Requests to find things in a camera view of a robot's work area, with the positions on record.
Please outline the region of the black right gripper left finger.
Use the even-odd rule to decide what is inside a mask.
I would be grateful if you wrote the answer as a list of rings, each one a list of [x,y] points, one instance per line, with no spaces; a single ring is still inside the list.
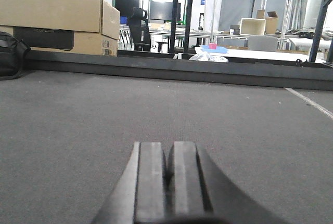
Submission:
[[[164,153],[135,142],[129,161],[92,223],[153,223],[166,215]]]

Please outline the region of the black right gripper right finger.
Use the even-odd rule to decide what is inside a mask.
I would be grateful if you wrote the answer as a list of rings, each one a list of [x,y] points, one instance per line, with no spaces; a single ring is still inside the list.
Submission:
[[[174,142],[170,159],[176,215],[209,217],[217,223],[286,223],[232,182],[194,142]]]

